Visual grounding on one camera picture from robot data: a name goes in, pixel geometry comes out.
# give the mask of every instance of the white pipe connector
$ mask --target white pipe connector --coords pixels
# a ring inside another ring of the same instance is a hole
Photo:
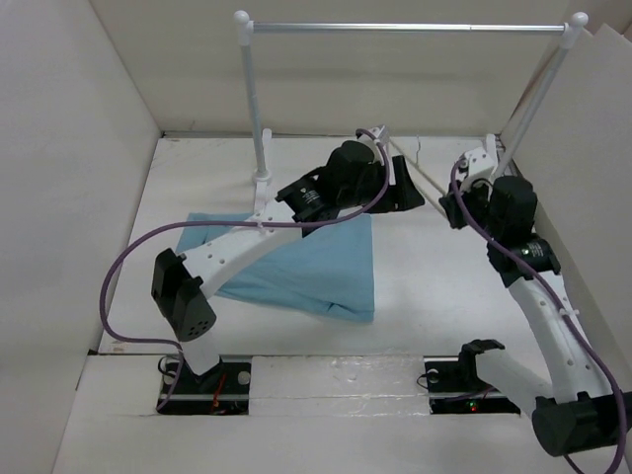
[[[250,46],[250,38],[254,30],[254,22],[250,20],[250,16],[243,10],[235,12],[233,15],[235,25],[237,25],[237,41],[240,46]]]
[[[571,49],[588,23],[589,16],[586,13],[578,12],[573,15],[571,21],[565,24],[565,30],[560,40],[560,47],[562,49]]]

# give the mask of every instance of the blue towel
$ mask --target blue towel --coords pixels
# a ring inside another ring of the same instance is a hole
[[[240,221],[251,214],[189,214],[188,220]],[[186,228],[177,253],[230,230],[225,226]],[[373,242],[371,216],[318,229],[279,247],[224,284],[218,295],[273,304],[332,318],[373,321]]]

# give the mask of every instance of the white pole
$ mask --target white pole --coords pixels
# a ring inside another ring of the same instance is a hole
[[[496,168],[496,171],[492,175],[492,181],[503,175],[503,173],[509,166],[510,162],[514,158],[515,151],[517,150],[517,148],[520,145],[520,142],[524,138],[524,135],[526,134],[526,131],[528,130],[529,125],[531,124],[531,121],[533,120],[533,117],[535,116],[535,113],[540,107],[540,104],[542,104],[542,101],[544,100],[544,96],[548,92],[549,87],[551,86],[551,83],[553,82],[553,79],[555,79],[555,75],[557,74],[557,71],[560,69],[562,62],[564,62],[564,58],[566,57],[566,54],[569,52],[569,50],[573,47],[577,39],[580,37],[580,34],[582,30],[584,29],[584,26],[588,22],[589,22],[589,16],[586,13],[582,13],[582,12],[576,13],[575,15],[573,15],[573,18],[571,18],[570,23],[567,25],[566,31],[562,35],[562,39],[560,40],[560,44],[557,48],[557,51],[555,52],[553,58],[551,59],[551,62],[549,63],[549,66],[546,72],[544,73],[544,76],[542,77],[542,80],[540,81],[539,86],[537,86],[537,89],[535,93],[533,94],[533,97],[531,98],[529,105],[526,108],[526,111],[524,111],[524,115],[522,116],[522,119],[520,120],[520,123],[517,126],[517,129],[515,131],[515,135],[513,136],[512,141],[507,147],[507,150],[505,151],[505,154],[503,155],[501,162]]]
[[[241,60],[246,79],[246,91],[248,93],[248,109],[250,111],[250,123],[253,129],[253,141],[255,143],[255,157],[257,158],[256,181],[268,181],[271,177],[266,167],[266,155],[264,153],[264,141],[259,115],[259,101],[255,89],[255,72],[253,69],[253,56],[250,48],[250,40],[253,34],[253,22],[244,11],[236,12],[233,16],[237,25],[238,42],[241,47]]]

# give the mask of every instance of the blue cloth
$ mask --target blue cloth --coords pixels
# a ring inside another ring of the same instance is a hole
[[[189,214],[188,220],[239,221],[250,214]],[[230,230],[225,226],[189,227],[178,253]],[[373,242],[371,216],[318,229],[279,247],[224,284],[218,295],[251,303],[273,304],[332,318],[373,321]]]

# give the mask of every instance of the red wire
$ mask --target red wire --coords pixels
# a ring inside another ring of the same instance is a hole
[[[221,393],[221,389],[224,388],[224,382],[225,381],[226,381],[226,374],[224,373],[221,376],[221,378],[219,379],[219,386],[217,387],[217,390],[215,390],[215,393],[213,394],[213,404],[210,407],[210,413],[213,413],[215,411],[215,409],[219,406],[219,402],[217,401],[217,397]]]

